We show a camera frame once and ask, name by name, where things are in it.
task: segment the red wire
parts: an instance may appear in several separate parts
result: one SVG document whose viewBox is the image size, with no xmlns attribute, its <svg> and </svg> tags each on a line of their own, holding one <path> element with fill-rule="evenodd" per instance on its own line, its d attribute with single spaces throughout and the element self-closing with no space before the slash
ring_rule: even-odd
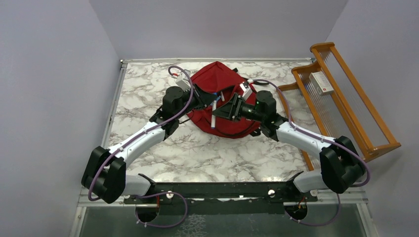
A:
<svg viewBox="0 0 419 237">
<path fill-rule="evenodd" d="M 156 196 L 157 197 L 157 210 L 159 210 L 159 207 L 160 207 L 160 197 L 159 196 Z"/>
<path fill-rule="evenodd" d="M 305 200 L 305 196 L 303 196 L 302 197 L 302 199 L 301 199 L 301 201 L 298 203 L 298 205 L 300 205 L 300 203 L 302 202 L 302 201 L 304 201 Z"/>
</svg>

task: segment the black metal base plate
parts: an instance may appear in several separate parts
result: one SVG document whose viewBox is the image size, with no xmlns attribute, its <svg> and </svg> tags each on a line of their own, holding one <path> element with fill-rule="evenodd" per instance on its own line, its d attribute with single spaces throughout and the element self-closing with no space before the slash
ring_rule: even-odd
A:
<svg viewBox="0 0 419 237">
<path fill-rule="evenodd" d="M 275 191 L 274 196 L 268 192 Z M 307 201 L 317 201 L 310 193 L 296 193 L 287 182 L 236 182 L 236 183 L 155 183 L 147 195 L 177 192 L 187 199 L 188 213 L 200 215 L 269 213 L 284 214 L 284 202 L 298 202 L 303 196 Z M 221 201 L 219 198 L 249 198 Z M 125 204 L 156 203 L 157 198 L 126 198 Z M 181 198 L 159 196 L 159 215 L 182 215 L 185 211 Z"/>
</svg>

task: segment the white connector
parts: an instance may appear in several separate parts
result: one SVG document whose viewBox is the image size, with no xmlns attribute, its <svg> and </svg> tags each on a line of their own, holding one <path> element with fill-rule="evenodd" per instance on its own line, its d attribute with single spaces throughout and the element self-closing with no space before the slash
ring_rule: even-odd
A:
<svg viewBox="0 0 419 237">
<path fill-rule="evenodd" d="M 317 189 L 313 189 L 313 190 L 310 190 L 310 194 L 311 194 L 313 197 L 317 197 L 317 195 L 319 194 L 319 192 L 317 191 Z"/>
<path fill-rule="evenodd" d="M 174 196 L 174 194 L 166 194 L 166 197 L 167 197 L 168 199 L 172 199 L 172 198 L 173 198 L 173 196 Z"/>
<path fill-rule="evenodd" d="M 243 91 L 243 99 L 246 101 L 248 97 L 251 95 L 251 88 L 249 84 L 245 85 L 245 83 L 240 84 L 240 88 Z"/>
<path fill-rule="evenodd" d="M 212 112 L 214 112 L 214 110 L 217 109 L 217 101 L 214 100 L 214 102 L 212 103 Z M 215 129 L 215 115 L 211 115 L 211 128 Z"/>
<path fill-rule="evenodd" d="M 191 75 L 191 72 L 188 70 L 185 70 L 188 76 Z M 180 88 L 182 88 L 183 91 L 188 91 L 191 89 L 191 85 L 189 84 L 188 77 L 184 73 L 180 73 L 179 76 L 176 79 L 176 84 Z"/>
</svg>

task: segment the orange wooden frame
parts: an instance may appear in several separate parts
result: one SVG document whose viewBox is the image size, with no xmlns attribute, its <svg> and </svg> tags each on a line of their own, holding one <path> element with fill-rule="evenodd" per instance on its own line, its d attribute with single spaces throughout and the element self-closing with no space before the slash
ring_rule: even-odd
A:
<svg viewBox="0 0 419 237">
<path fill-rule="evenodd" d="M 308 108 L 310 109 L 313 118 L 315 119 L 317 126 L 319 127 L 320 133 L 325 136 L 330 136 L 328 134 L 324 123 L 322 122 L 319 113 L 317 112 L 316 107 L 313 104 L 313 101 L 310 98 L 308 91 L 306 90 L 304 83 L 308 80 L 310 73 L 313 72 L 320 72 L 323 71 L 325 76 L 328 78 L 330 84 L 332 85 L 334 92 L 330 95 L 333 102 L 335 103 L 339 113 L 342 115 L 343 120 L 345 121 L 346 125 L 348 126 L 349 131 L 351 132 L 352 136 L 354 137 L 354 142 L 357 143 L 358 147 L 361 150 L 361 153 L 364 156 L 365 161 L 371 161 L 377 157 L 380 157 L 398 147 L 400 147 L 400 143 L 396 141 L 393 134 L 388 129 L 385 122 L 382 120 L 381 116 L 375 109 L 372 102 L 369 100 L 368 96 L 365 94 L 364 90 L 356 80 L 355 76 L 352 74 L 351 70 L 335 48 L 335 44 L 333 42 L 327 43 L 318 43 L 310 47 L 310 51 L 316 57 L 316 61 L 310 65 L 296 67 L 291 70 L 292 74 L 295 77 L 296 82 L 289 85 L 283 85 L 279 88 L 282 91 L 287 90 L 295 90 L 299 89 L 301 94 L 303 95 L 305 101 L 307 102 Z M 333 55 L 337 62 L 339 63 L 340 67 L 343 69 L 344 73 L 348 77 L 349 81 L 351 82 L 352 86 L 354 87 L 355 91 L 358 93 L 359 97 L 361 98 L 364 105 L 367 107 L 368 111 L 370 112 L 371 116 L 374 118 L 375 122 L 383 132 L 384 136 L 386 137 L 388 144 L 383 144 L 381 146 L 374 146 L 370 141 L 367 133 L 363 129 L 362 125 L 358 121 L 355 113 L 353 112 L 351 106 L 347 102 L 346 98 L 344 97 L 341 89 L 339 88 L 338 84 L 336 83 L 335 79 L 333 78 L 332 74 L 329 71 L 325 61 L 324 55 Z M 281 102 L 285 105 L 284 98 L 281 97 Z M 306 152 L 302 151 L 304 160 L 307 163 L 309 170 L 313 170 L 313 165 L 307 155 Z"/>
</svg>

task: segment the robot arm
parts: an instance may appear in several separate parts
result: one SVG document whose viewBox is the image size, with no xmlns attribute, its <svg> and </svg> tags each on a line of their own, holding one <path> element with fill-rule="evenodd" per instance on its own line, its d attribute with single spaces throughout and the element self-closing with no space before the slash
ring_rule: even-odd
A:
<svg viewBox="0 0 419 237">
<path fill-rule="evenodd" d="M 111 154 L 115 153 L 115 156 L 106 164 L 108 168 L 100 173 L 94 183 L 93 193 L 105 202 L 112 203 L 121 195 L 143 196 L 149 191 L 153 181 L 144 175 L 126 175 L 126 168 L 146 150 L 172 135 L 179 126 L 179 120 L 174 119 L 138 138 L 135 137 L 148 128 L 168 120 L 185 106 L 190 92 L 184 84 L 180 86 L 172 86 L 166 90 L 163 105 L 141 130 L 108 149 L 99 146 L 92 151 L 83 174 L 83 186 L 90 187 L 100 166 Z M 216 97 L 195 85 L 193 99 L 182 115 L 193 109 L 206 108 Z M 287 118 L 276 113 L 276 101 L 269 91 L 259 91 L 256 94 L 255 105 L 247 104 L 242 96 L 235 93 L 230 101 L 212 113 L 214 116 L 232 121 L 238 121 L 242 117 L 258 121 L 261 123 L 260 128 L 265 136 L 275 141 L 294 145 L 318 158 L 321 163 L 321 172 L 320 170 L 303 172 L 290 180 L 292 182 L 289 182 L 290 188 L 295 192 L 305 193 L 314 189 L 331 189 L 336 193 L 343 193 L 365 173 L 364 167 L 352 155 L 335 145 L 314 139 L 310 135 L 334 140 L 356 153 L 348 138 L 335 139 L 302 128 L 296 129 Z"/>
<path fill-rule="evenodd" d="M 201 110 L 206 108 L 217 98 L 216 95 L 207 93 L 197 85 L 194 85 L 192 100 L 178 118 L 146 132 L 149 128 L 156 127 L 158 124 L 162 124 L 162 122 L 168 121 L 168 119 L 178 114 L 187 104 L 189 96 L 190 90 L 184 84 L 182 84 L 182 87 L 169 87 L 163 97 L 162 106 L 157 109 L 156 113 L 141 130 L 108 149 L 101 146 L 95 148 L 90 155 L 84 171 L 82 185 L 90 188 L 99 168 L 112 154 L 113 157 L 106 164 L 108 168 L 101 170 L 93 185 L 92 192 L 106 203 L 113 203 L 121 195 L 136 194 L 142 196 L 146 194 L 151 186 L 151 180 L 146 176 L 126 175 L 126 168 L 146 150 L 172 135 L 179 127 L 179 117 L 182 117 L 193 109 Z"/>
<path fill-rule="evenodd" d="M 265 136 L 291 144 L 319 159 L 321 170 L 303 172 L 294 177 L 293 184 L 301 193 L 331 189 L 341 194 L 366 172 L 361 162 L 345 151 L 349 150 L 357 155 L 349 138 L 326 137 L 291 124 L 287 118 L 276 113 L 276 100 L 269 91 L 259 91 L 255 105 L 247 104 L 236 93 L 230 101 L 213 111 L 213 115 L 231 121 L 239 121 L 242 117 L 258 121 Z M 333 141 L 341 148 L 326 141 Z"/>
</svg>

